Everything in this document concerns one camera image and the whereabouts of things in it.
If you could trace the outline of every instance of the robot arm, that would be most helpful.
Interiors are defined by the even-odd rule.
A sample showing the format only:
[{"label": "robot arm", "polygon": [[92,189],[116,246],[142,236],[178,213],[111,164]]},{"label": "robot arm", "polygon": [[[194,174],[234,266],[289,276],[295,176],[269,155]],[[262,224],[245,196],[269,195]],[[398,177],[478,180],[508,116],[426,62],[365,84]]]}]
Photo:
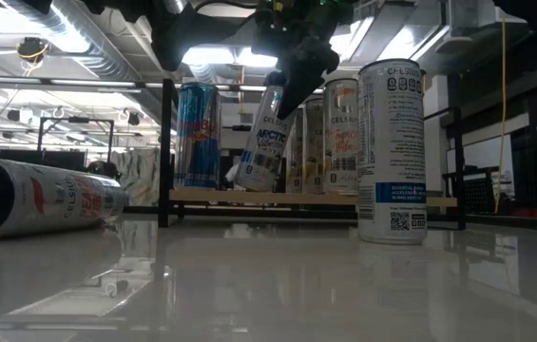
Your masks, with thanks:
[{"label": "robot arm", "polygon": [[[51,2],[23,1],[44,13],[48,13]],[[323,72],[337,68],[339,57],[331,50],[329,40],[338,24],[352,23],[354,1],[258,0],[256,6],[237,4],[256,11],[241,23],[232,23],[197,13],[208,3],[224,2],[220,0],[208,0],[195,9],[188,3],[177,14],[169,12],[163,0],[83,0],[94,14],[113,8],[132,23],[144,15],[152,27],[152,49],[161,66],[170,71],[177,69],[189,48],[218,43],[255,19],[251,49],[277,57],[277,67],[285,79],[280,118],[293,112],[324,82]]]}]

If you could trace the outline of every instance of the glossy white floor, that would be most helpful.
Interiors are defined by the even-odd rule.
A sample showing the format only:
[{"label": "glossy white floor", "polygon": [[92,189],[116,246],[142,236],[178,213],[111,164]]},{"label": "glossy white floor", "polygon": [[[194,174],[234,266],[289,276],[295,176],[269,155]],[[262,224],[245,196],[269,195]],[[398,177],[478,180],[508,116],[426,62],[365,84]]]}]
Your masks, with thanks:
[{"label": "glossy white floor", "polygon": [[537,341],[537,231],[355,235],[128,220],[0,241],[0,341]]}]

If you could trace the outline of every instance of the can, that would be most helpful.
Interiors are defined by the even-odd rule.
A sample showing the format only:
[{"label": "can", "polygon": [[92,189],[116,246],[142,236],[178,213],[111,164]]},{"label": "can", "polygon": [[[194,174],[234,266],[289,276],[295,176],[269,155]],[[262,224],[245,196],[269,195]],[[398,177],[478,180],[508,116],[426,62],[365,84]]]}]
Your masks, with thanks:
[{"label": "can", "polygon": [[427,235],[422,75],[406,59],[359,71],[359,237],[418,244]]},{"label": "can", "polygon": [[304,164],[303,125],[304,111],[299,108],[291,115],[294,116],[294,125],[288,142],[287,150],[287,182],[285,191],[291,194],[302,192],[302,165]]},{"label": "can", "polygon": [[173,187],[217,189],[220,182],[220,94],[215,85],[180,90]]},{"label": "can", "polygon": [[0,238],[115,219],[126,194],[108,177],[0,160]]},{"label": "can", "polygon": [[280,160],[295,116],[277,118],[283,87],[269,85],[261,95],[258,114],[240,156],[235,183],[248,190],[272,192]]},{"label": "can", "polygon": [[323,192],[323,99],[308,100],[304,106],[304,194]]},{"label": "can", "polygon": [[333,80],[325,85],[325,180],[326,193],[356,195],[356,155],[359,116],[356,79]]}]

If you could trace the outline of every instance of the wooden plank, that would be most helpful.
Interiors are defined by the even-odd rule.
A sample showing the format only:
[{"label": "wooden plank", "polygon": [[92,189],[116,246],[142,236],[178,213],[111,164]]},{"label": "wooden plank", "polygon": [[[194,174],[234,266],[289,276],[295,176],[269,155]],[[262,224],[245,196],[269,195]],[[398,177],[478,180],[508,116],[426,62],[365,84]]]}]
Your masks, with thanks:
[{"label": "wooden plank", "polygon": [[[211,190],[171,190],[171,200],[184,201],[227,201],[248,203],[280,203],[280,204],[333,204],[356,205],[356,196],[337,194],[273,194],[243,191],[211,191]],[[454,198],[427,198],[429,206],[455,207]]]}]

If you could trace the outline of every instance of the blue can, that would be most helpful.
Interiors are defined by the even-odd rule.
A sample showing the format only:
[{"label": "blue can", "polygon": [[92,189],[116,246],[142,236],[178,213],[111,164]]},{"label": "blue can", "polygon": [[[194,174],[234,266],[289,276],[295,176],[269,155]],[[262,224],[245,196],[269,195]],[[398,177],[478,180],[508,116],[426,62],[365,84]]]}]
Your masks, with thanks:
[{"label": "blue can", "polygon": [[176,189],[218,187],[220,131],[218,88],[196,82],[182,85],[175,144]]}]

